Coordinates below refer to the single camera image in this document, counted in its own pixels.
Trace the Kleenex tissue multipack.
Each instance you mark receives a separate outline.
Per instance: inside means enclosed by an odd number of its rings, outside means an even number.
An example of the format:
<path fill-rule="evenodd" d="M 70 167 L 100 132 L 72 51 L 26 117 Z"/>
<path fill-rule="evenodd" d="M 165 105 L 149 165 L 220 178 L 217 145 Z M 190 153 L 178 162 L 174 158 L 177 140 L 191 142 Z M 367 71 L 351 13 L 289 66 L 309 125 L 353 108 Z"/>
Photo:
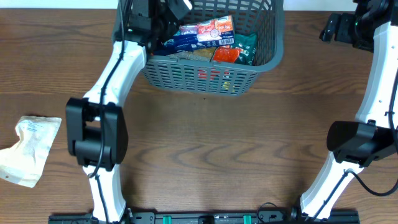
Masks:
<path fill-rule="evenodd" d="M 161 42 L 154 55 L 170 55 L 179 52 L 193 52 L 234 43 L 234 22 L 232 16 L 210 19 L 196 24 L 187 24 L 169 39 Z"/>

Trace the grey plastic basket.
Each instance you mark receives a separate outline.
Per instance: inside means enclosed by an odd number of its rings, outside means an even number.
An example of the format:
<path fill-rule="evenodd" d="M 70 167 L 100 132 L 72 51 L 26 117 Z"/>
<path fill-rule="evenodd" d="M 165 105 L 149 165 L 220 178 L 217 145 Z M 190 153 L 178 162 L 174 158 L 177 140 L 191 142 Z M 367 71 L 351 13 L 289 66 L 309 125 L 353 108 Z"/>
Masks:
<path fill-rule="evenodd" d="M 282 1 L 119 1 L 113 30 L 145 48 L 151 85 L 235 96 L 279 64 L 283 36 Z"/>

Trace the red tan pasta packet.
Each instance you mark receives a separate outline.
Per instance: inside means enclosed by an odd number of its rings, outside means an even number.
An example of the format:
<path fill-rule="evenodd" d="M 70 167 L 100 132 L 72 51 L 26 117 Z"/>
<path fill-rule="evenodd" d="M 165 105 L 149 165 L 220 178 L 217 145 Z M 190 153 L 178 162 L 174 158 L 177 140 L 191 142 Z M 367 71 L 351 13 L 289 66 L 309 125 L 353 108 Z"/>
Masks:
<path fill-rule="evenodd" d="M 225 45 L 217 48 L 198 49 L 193 52 L 179 52 L 170 54 L 170 58 L 197 60 L 202 62 L 227 62 L 246 64 L 246 58 L 243 55 L 243 49 L 233 48 L 231 45 Z"/>

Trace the green Nescafe coffee bag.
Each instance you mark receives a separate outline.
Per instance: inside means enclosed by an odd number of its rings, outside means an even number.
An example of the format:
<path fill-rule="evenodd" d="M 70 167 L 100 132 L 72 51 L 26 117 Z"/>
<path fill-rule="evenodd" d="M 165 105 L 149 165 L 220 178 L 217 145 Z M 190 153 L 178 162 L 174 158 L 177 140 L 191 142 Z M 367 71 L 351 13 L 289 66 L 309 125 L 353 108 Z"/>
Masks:
<path fill-rule="evenodd" d="M 250 35 L 236 34 L 232 49 L 239 49 L 240 53 L 234 63 L 242 65 L 253 65 L 257 50 L 257 34 Z"/>

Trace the beige paper pouch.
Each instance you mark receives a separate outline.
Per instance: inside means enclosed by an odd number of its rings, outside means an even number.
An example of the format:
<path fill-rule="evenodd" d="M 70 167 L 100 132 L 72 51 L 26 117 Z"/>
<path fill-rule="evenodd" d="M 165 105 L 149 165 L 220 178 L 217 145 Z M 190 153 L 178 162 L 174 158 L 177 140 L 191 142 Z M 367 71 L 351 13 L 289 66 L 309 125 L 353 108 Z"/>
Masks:
<path fill-rule="evenodd" d="M 1 149 L 1 178 L 24 187 L 35 187 L 61 123 L 62 119 L 57 117 L 21 117 L 15 127 L 18 142 Z"/>

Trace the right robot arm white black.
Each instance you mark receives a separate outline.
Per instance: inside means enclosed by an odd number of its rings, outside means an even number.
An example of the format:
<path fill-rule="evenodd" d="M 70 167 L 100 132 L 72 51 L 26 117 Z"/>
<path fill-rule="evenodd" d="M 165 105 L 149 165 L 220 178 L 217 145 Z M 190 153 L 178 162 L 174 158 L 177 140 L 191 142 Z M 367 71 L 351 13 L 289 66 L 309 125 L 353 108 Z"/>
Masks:
<path fill-rule="evenodd" d="M 397 191 L 393 185 L 376 192 L 359 177 L 372 162 L 397 153 L 397 1 L 356 1 L 356 5 L 352 14 L 331 14 L 320 39 L 373 53 L 366 92 L 354 121 L 330 126 L 327 159 L 290 216 L 298 222 L 332 222 L 332 208 L 352 179 L 377 197 Z"/>

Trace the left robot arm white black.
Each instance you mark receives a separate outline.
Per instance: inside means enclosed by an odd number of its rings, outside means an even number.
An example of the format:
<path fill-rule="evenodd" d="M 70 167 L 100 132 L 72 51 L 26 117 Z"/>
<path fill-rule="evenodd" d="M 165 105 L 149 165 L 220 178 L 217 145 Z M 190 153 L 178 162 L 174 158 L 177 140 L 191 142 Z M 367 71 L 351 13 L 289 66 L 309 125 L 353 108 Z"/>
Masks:
<path fill-rule="evenodd" d="M 131 221 L 119 167 L 129 140 L 123 107 L 148 56 L 192 8 L 187 0 L 119 1 L 107 65 L 83 98 L 66 104 L 68 151 L 88 176 L 94 202 L 89 223 Z"/>

